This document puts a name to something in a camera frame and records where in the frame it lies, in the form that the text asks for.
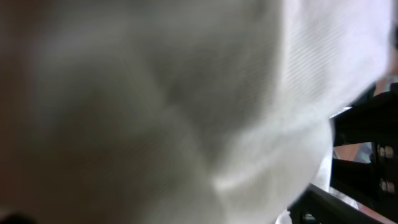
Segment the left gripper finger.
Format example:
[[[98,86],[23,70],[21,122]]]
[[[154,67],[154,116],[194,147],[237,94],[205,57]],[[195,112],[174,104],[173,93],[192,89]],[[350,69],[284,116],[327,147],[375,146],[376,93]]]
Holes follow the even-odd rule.
[[[287,210],[293,224],[382,224],[313,184]]]

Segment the beige khaki shorts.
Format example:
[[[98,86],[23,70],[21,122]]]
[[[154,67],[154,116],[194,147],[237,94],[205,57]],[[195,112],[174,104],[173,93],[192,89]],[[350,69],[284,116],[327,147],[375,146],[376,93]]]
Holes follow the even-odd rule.
[[[20,152],[40,223],[272,223],[385,71],[392,1],[55,1]]]

